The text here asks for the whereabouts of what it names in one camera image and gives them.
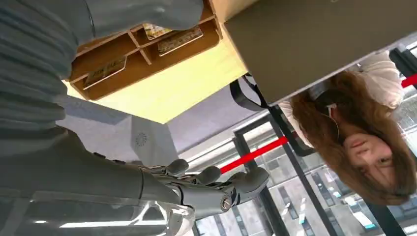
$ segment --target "red rope barrier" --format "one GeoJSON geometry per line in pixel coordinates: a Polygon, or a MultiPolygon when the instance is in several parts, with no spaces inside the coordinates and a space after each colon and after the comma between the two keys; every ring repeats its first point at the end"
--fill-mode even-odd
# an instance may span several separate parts
{"type": "Polygon", "coordinates": [[[226,166],[222,167],[220,170],[221,170],[222,174],[224,174],[224,173],[226,173],[226,172],[228,172],[228,171],[230,171],[230,170],[232,170],[232,169],[234,169],[234,168],[236,168],[240,165],[243,165],[243,164],[249,162],[250,160],[255,159],[256,157],[258,157],[258,156],[260,156],[260,155],[262,155],[262,154],[264,154],[268,151],[271,151],[274,148],[277,148],[277,147],[282,146],[283,144],[286,144],[287,142],[288,142],[287,137],[279,138],[278,140],[275,140],[274,142],[272,142],[272,143],[270,143],[270,144],[268,144],[264,147],[261,147],[258,150],[255,150],[255,151],[241,157],[240,159],[230,163],[229,165],[226,165],[226,166]]]}
{"type": "Polygon", "coordinates": [[[415,84],[417,84],[417,74],[412,75],[401,82],[401,85],[403,86],[403,88],[408,87],[410,85],[415,85],[415,84]]]}

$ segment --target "wooden shelf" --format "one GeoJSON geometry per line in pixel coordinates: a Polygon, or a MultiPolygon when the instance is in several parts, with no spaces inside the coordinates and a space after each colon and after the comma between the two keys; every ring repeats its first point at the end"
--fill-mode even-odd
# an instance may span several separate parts
{"type": "Polygon", "coordinates": [[[135,46],[129,35],[123,34],[118,38],[77,57],[72,63],[70,83],[83,79],[89,72],[97,70],[117,58],[128,56],[139,49],[135,46]]]}
{"type": "Polygon", "coordinates": [[[213,13],[211,1],[203,2],[204,9],[199,21],[204,34],[201,38],[160,57],[157,43],[181,31],[149,40],[145,29],[139,25],[81,46],[72,63],[73,71],[68,81],[85,99],[97,100],[216,46],[222,38],[220,25],[213,13]],[[90,72],[123,56],[127,56],[123,71],[83,90],[90,72]]]}
{"type": "Polygon", "coordinates": [[[139,52],[130,55],[127,58],[126,69],[124,71],[119,72],[87,90],[90,99],[100,99],[152,74],[162,71],[167,67],[195,56],[219,43],[220,39],[215,30],[214,21],[203,23],[200,25],[200,28],[204,33],[203,37],[162,57],[159,56],[158,46],[156,44],[146,47],[152,65],[149,65],[139,52]]]}

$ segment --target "shelf compartment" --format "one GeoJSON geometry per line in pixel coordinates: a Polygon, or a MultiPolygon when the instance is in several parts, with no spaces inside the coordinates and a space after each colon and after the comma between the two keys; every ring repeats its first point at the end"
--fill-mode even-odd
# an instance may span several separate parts
{"type": "Polygon", "coordinates": [[[152,70],[144,57],[139,53],[130,55],[127,58],[126,68],[114,76],[89,88],[88,94],[90,99],[97,100],[101,97],[116,92],[126,86],[129,86],[142,78],[152,74],[152,70]]]}
{"type": "Polygon", "coordinates": [[[107,96],[150,75],[210,49],[219,43],[220,39],[216,32],[214,21],[205,22],[200,25],[200,28],[204,33],[203,37],[184,45],[183,47],[178,48],[165,56],[159,56],[156,44],[144,48],[147,50],[147,55],[150,56],[152,65],[148,65],[147,61],[139,52],[130,55],[127,58],[126,69],[124,71],[87,90],[90,99],[97,100],[107,96]]]}
{"type": "MultiPolygon", "coordinates": [[[[215,18],[215,15],[213,14],[213,11],[211,10],[211,6],[209,3],[209,0],[204,0],[204,8],[203,12],[201,14],[201,19],[199,21],[199,24],[205,23],[207,21],[211,21],[215,18]]],[[[135,35],[136,40],[138,41],[141,48],[148,47],[150,45],[156,44],[161,40],[164,40],[166,38],[169,38],[173,36],[174,34],[177,34],[181,31],[172,31],[167,34],[164,34],[163,36],[157,37],[156,39],[149,40],[146,36],[145,29],[142,27],[136,31],[136,33],[133,33],[135,35]]]]}
{"type": "Polygon", "coordinates": [[[204,0],[204,8],[203,12],[201,14],[201,18],[198,24],[202,24],[204,22],[210,21],[215,18],[215,15],[213,14],[213,11],[211,10],[211,4],[209,0],[204,0]]]}
{"type": "Polygon", "coordinates": [[[77,57],[72,63],[72,74],[69,78],[70,83],[77,82],[85,78],[89,72],[101,68],[114,61],[137,52],[139,49],[126,33],[116,39],[107,42],[94,50],[77,57]]]}
{"type": "Polygon", "coordinates": [[[125,33],[126,32],[121,32],[121,33],[118,33],[118,34],[115,34],[115,35],[112,35],[112,36],[99,38],[99,39],[94,40],[93,42],[81,45],[77,50],[77,55],[76,56],[79,57],[79,56],[81,56],[85,53],[88,53],[89,51],[91,51],[95,48],[98,48],[98,47],[100,47],[100,46],[102,46],[102,45],[104,45],[104,44],[122,36],[125,33]]]}
{"type": "Polygon", "coordinates": [[[175,49],[162,57],[159,56],[157,44],[149,46],[149,55],[152,61],[152,67],[156,71],[162,70],[212,48],[219,43],[220,39],[217,34],[214,21],[205,22],[199,25],[199,27],[204,34],[203,37],[175,49]]]}

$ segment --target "humanoid robot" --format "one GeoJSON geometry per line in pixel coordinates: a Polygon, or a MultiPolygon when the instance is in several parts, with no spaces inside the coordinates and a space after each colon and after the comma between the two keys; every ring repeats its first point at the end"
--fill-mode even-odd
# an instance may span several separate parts
{"type": "Polygon", "coordinates": [[[176,236],[266,185],[258,168],[227,182],[209,167],[113,162],[56,125],[61,82],[79,45],[153,23],[197,24],[202,0],[2,0],[0,4],[0,236],[176,236]]]}

